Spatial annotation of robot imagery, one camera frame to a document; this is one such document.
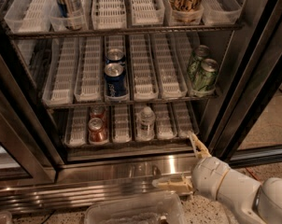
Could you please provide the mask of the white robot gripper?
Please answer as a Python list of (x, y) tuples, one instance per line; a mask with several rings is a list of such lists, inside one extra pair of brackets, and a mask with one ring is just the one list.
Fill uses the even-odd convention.
[(191, 193), (194, 188), (196, 194), (215, 201), (221, 182), (224, 176), (231, 170), (231, 167), (216, 157), (210, 157), (211, 154), (208, 148), (194, 132), (189, 131), (188, 136), (195, 157), (200, 159), (192, 170), (192, 183), (184, 175), (171, 175), (154, 179), (152, 185), (157, 189), (177, 193)]

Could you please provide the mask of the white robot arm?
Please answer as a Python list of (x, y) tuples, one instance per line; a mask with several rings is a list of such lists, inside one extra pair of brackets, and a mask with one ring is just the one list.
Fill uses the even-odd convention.
[(157, 189), (194, 193), (225, 205), (240, 224), (282, 224), (282, 178), (263, 182), (235, 171), (212, 156), (193, 132), (188, 133), (197, 163), (190, 177), (162, 177), (152, 181)]

